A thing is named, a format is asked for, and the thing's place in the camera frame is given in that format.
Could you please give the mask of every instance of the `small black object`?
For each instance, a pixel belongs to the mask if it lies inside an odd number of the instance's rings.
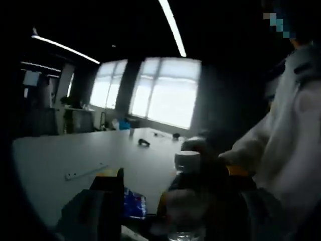
[[[147,147],[150,146],[150,143],[148,141],[144,140],[144,139],[139,139],[138,140],[138,144],[139,145],[146,145]]]
[[[178,140],[181,135],[179,133],[174,133],[173,134],[173,139]]]

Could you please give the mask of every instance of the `ceiling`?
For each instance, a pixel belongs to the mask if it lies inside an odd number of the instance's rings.
[[[263,20],[260,1],[169,0],[188,58],[264,73],[291,52]],[[114,1],[38,14],[39,36],[99,62],[148,56],[180,56],[158,0]],[[30,39],[24,61],[62,68],[93,64],[51,44]]]

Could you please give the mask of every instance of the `white jacket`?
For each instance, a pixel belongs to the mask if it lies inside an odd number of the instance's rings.
[[[285,62],[270,113],[220,155],[256,172],[294,223],[321,199],[321,53],[313,45]]]

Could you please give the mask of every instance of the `ceiling light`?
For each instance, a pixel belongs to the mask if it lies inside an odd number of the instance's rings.
[[[59,75],[47,74],[48,77],[59,78]]]
[[[37,67],[41,67],[41,68],[45,68],[45,69],[50,69],[50,70],[57,71],[57,72],[61,72],[61,70],[59,70],[59,69],[50,68],[50,67],[43,66],[43,65],[40,65],[40,64],[34,64],[34,63],[29,63],[29,62],[24,62],[24,61],[22,61],[21,63],[22,64],[33,65],[33,66],[37,66]]]
[[[24,91],[24,97],[27,98],[28,97],[28,89],[25,88],[25,91]]]
[[[182,38],[181,38],[181,35],[179,32],[179,29],[177,28],[176,21],[174,19],[169,2],[168,2],[168,0],[158,0],[158,1],[159,1],[160,5],[163,9],[163,12],[166,16],[167,22],[170,25],[170,28],[171,28],[171,31],[174,35],[174,39],[175,39],[175,42],[176,42],[177,47],[179,49],[180,55],[182,57],[186,57],[186,52],[185,52],[185,49],[183,46]]]
[[[74,80],[74,76],[75,76],[75,73],[72,73],[72,76],[71,76],[71,79],[70,79],[70,83],[69,83],[69,87],[68,87],[67,97],[69,97],[69,95],[70,95],[72,81]]]
[[[76,51],[76,50],[74,50],[74,49],[68,48],[68,47],[66,47],[66,46],[64,46],[64,45],[62,45],[62,44],[56,43],[56,42],[51,41],[51,40],[49,40],[49,39],[42,38],[42,37],[40,37],[40,36],[38,36],[38,35],[32,35],[32,38],[33,38],[33,39],[38,39],[38,40],[41,40],[41,41],[44,41],[44,42],[47,42],[47,43],[50,43],[50,44],[53,44],[53,45],[56,45],[56,46],[58,46],[58,47],[60,47],[60,48],[63,48],[63,49],[68,50],[68,51],[70,51],[70,52],[72,52],[72,53],[74,53],[74,54],[77,54],[77,55],[79,55],[79,56],[81,56],[81,57],[84,57],[84,58],[86,58],[86,59],[88,59],[88,60],[90,60],[90,61],[92,61],[92,62],[94,62],[94,63],[96,63],[96,64],[100,64],[99,61],[97,61],[97,60],[95,60],[95,59],[92,59],[92,58],[88,57],[87,55],[84,55],[84,54],[82,54],[82,53],[80,53],[80,52],[78,52],[78,51]]]

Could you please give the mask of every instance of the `bottle cap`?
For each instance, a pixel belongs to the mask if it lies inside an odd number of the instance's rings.
[[[175,154],[175,168],[184,173],[197,173],[201,168],[201,154],[192,151],[180,151]]]

